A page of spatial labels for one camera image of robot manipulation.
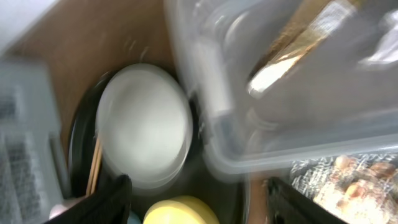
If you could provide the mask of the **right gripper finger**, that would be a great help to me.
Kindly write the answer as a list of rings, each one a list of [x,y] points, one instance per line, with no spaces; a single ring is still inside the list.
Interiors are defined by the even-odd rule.
[[[127,224],[131,204],[131,180],[120,175],[45,224]]]

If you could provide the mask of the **gold foil wrapper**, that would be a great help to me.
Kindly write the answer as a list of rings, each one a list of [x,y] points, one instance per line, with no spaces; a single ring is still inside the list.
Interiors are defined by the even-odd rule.
[[[250,73],[247,91],[261,98],[291,69],[338,30],[363,0],[305,0]]]

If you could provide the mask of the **pink cup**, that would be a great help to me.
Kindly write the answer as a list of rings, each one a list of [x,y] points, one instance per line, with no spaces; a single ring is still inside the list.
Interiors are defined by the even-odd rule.
[[[84,199],[85,199],[85,197],[71,198],[71,199],[65,200],[61,204],[54,205],[50,211],[49,220],[59,216],[60,214],[67,211],[68,209],[75,206],[76,204],[78,204],[79,202],[81,202]]]

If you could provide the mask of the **white napkin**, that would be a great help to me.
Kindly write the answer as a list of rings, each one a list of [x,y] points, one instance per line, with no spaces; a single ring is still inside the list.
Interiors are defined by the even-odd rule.
[[[382,23],[387,31],[374,53],[359,61],[361,65],[384,67],[397,63],[397,10],[385,14]]]

